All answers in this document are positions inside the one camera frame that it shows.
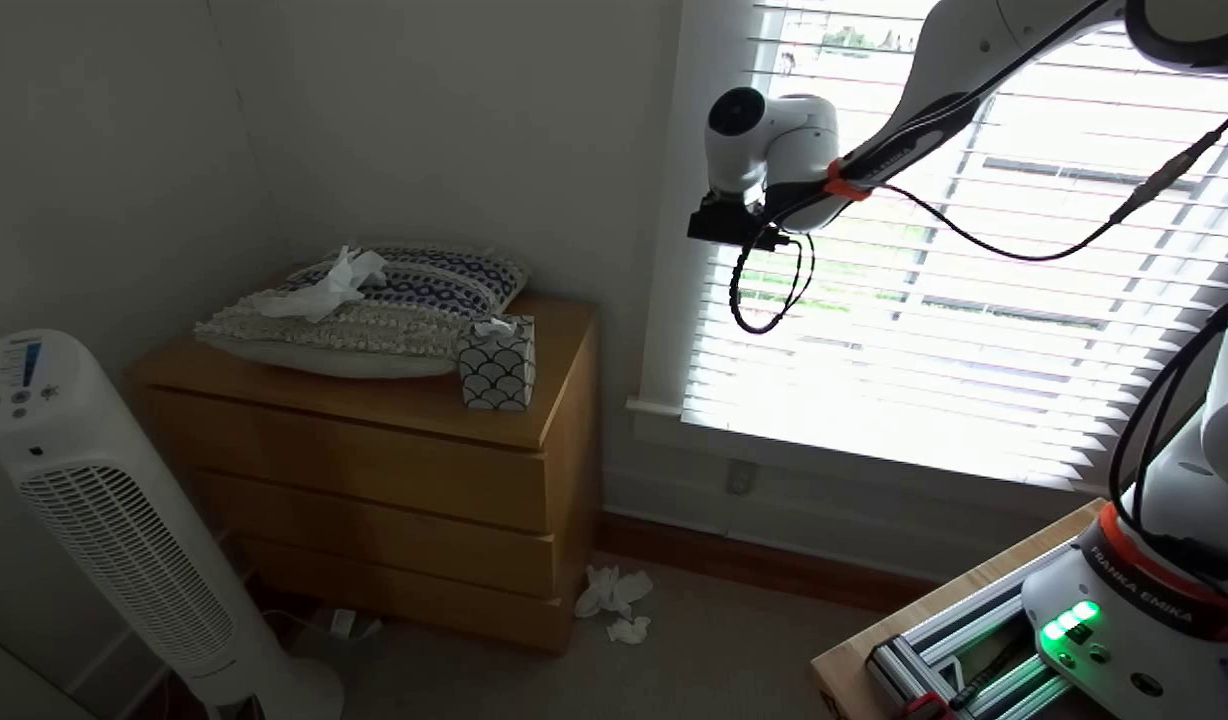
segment white window blinds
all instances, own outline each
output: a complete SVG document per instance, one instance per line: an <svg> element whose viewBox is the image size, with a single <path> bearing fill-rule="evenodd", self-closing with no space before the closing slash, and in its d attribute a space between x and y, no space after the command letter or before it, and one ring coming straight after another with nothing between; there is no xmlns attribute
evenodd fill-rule
<svg viewBox="0 0 1228 720"><path fill-rule="evenodd" d="M751 6L756 65L732 86L828 98L840 149L855 149L891 111L929 10ZM1225 115L1228 77L1155 68L1121 27L1096 27L1015 74L895 185L992 243L1057 254ZM1228 137L1062 266L988 255L876 194L818 233L812 293L770 338L728 313L735 250L701 255L688 423L999 481L1096 481L1160 362L1228 295ZM794 250L756 254L746 317L774 317L794 268Z"/></svg>

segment tissue box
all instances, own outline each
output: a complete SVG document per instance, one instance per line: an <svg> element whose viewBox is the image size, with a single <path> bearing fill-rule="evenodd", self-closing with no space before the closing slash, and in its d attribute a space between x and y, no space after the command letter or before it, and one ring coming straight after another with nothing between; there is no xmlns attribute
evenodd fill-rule
<svg viewBox="0 0 1228 720"><path fill-rule="evenodd" d="M509 317L458 338L460 401L469 407L530 407L538 381L538 320Z"/></svg>

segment drawer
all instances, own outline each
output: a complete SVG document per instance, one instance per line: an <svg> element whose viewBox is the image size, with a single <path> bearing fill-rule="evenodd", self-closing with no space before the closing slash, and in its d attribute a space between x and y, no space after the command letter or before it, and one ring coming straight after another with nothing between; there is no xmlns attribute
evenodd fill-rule
<svg viewBox="0 0 1228 720"><path fill-rule="evenodd" d="M563 649L572 599L530 599L494 589L417 577L383 565L295 552L284 544L242 542L255 577L282 594L315 596L345 608L406 616L526 649Z"/></svg>
<svg viewBox="0 0 1228 720"><path fill-rule="evenodd" d="M242 542L282 542L540 599L561 596L561 535L526 535L215 472L191 472L191 489Z"/></svg>
<svg viewBox="0 0 1228 720"><path fill-rule="evenodd" d="M540 452L458 445L307 411L150 394L161 440L191 468L552 532Z"/></svg>

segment wooden table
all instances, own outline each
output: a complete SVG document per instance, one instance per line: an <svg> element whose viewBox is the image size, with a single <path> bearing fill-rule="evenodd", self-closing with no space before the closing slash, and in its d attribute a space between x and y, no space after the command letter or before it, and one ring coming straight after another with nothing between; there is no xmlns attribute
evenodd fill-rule
<svg viewBox="0 0 1228 720"><path fill-rule="evenodd" d="M1006 549L999 556L969 569L966 577L940 585L938 594L903 604L900 611L867 626L863 631L849 636L846 644L822 653L812 660L812 675L822 681L824 705L838 717L852 717L852 720L881 720L891 717L891 702L885 697L885 687L867 675L863 660L876 644L891 640L895 631L938 616L940 608L973 596L975 589L1008 577L1014 569L1046 556L1048 549L1079 535L1093 526L1100 501L1052 522L1048 530L1026 535L1020 544Z"/></svg>

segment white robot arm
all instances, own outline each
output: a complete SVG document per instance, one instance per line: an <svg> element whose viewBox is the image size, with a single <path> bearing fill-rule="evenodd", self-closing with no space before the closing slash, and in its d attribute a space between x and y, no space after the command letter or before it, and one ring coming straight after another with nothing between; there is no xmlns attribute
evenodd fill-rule
<svg viewBox="0 0 1228 720"><path fill-rule="evenodd" d="M849 155L824 101L723 91L703 141L712 189L688 235L777 250L786 228L828 226L956 137L1015 68L1105 19L1126 19L1153 60L1228 74L1228 0L940 0L895 111Z"/></svg>
<svg viewBox="0 0 1228 720"><path fill-rule="evenodd" d="M849 155L838 155L824 101L720 98L708 115L712 189L688 235L777 250L789 228L838 220L956 137L1020 65L1105 19L1126 19L1160 65L1228 74L1228 0L940 0L895 111ZM1121 214L1186 169L1189 155L1160 169ZM1112 492L1096 530L1026 581L1020 608L1036 653L1100 707L1228 717L1228 334L1203 411L1145 481Z"/></svg>

